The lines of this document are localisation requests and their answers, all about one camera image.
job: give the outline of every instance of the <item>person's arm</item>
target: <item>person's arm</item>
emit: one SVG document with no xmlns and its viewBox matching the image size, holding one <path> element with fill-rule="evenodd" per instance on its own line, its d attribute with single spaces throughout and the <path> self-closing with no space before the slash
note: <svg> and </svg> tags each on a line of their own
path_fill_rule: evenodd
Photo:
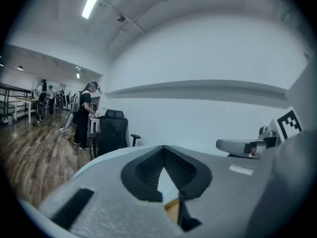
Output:
<svg viewBox="0 0 317 238">
<path fill-rule="evenodd" d="M 91 114 L 93 114 L 93 115 L 96 114 L 96 112 L 93 111 L 93 110 L 89 107 L 89 103 L 85 102 L 84 108 L 85 108 L 85 110 L 87 110 L 89 113 L 91 113 Z"/>
</svg>

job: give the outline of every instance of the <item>ceiling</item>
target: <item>ceiling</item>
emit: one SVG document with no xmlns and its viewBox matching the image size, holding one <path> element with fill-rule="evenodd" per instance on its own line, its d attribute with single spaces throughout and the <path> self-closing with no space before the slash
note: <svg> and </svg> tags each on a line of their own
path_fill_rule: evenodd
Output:
<svg viewBox="0 0 317 238">
<path fill-rule="evenodd" d="M 5 67 L 15 69 L 19 65 L 22 65 L 25 72 L 44 78 L 49 78 L 49 74 L 44 72 L 44 74 L 39 75 L 37 68 L 43 70 L 43 68 L 47 67 L 53 70 L 53 73 L 63 77 L 63 79 L 72 79 L 83 83 L 98 81 L 100 78 L 99 74 L 91 72 L 86 68 L 81 68 L 80 79 L 77 79 L 75 64 L 12 45 L 4 45 L 3 61 Z"/>
<path fill-rule="evenodd" d="M 155 27 L 190 13 L 234 10 L 281 20 L 314 45 L 312 31 L 290 0 L 98 0 L 89 17 L 87 0 L 30 0 L 17 29 L 59 38 L 112 57 Z M 125 15 L 118 22 L 119 13 Z"/>
</svg>

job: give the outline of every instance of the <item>white table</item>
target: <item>white table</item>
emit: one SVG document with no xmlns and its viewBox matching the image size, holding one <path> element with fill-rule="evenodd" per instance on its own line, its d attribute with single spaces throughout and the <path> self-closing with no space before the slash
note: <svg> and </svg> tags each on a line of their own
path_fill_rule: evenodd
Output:
<svg viewBox="0 0 317 238">
<path fill-rule="evenodd" d="M 29 108 L 28 108 L 29 124 L 31 124 L 31 104 L 35 103 L 36 101 L 34 99 L 31 99 L 31 98 L 15 97 L 15 110 L 14 110 L 15 120 L 17 120 L 16 112 L 17 112 L 17 107 L 18 107 L 18 101 L 25 102 L 25 103 L 29 104 Z"/>
<path fill-rule="evenodd" d="M 96 132 L 100 132 L 100 123 L 97 118 L 90 118 L 90 134 L 94 133 L 94 124 L 96 124 Z"/>
</svg>

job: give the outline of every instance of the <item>backpack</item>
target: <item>backpack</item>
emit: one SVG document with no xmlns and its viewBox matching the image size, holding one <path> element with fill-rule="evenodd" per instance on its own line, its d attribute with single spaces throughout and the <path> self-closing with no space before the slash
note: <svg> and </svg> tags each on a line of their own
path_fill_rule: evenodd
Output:
<svg viewBox="0 0 317 238">
<path fill-rule="evenodd" d="M 89 93 L 89 91 L 84 91 L 84 92 L 77 92 L 75 95 L 74 95 L 74 99 L 72 101 L 72 106 L 71 106 L 71 111 L 74 113 L 74 112 L 77 112 L 79 110 L 79 103 L 80 103 L 80 95 L 83 94 L 83 93 Z"/>
</svg>

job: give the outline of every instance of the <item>white label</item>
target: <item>white label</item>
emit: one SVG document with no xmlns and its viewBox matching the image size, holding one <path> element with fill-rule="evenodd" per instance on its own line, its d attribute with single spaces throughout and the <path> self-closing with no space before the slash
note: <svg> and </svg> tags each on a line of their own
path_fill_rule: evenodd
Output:
<svg viewBox="0 0 317 238">
<path fill-rule="evenodd" d="M 229 170 L 231 170 L 233 172 L 240 173 L 240 174 L 244 174 L 247 176 L 251 176 L 253 174 L 253 171 L 254 171 L 253 169 L 248 169 L 248 168 L 244 168 L 244 167 L 237 166 L 237 165 L 231 165 L 229 167 Z"/>
</svg>

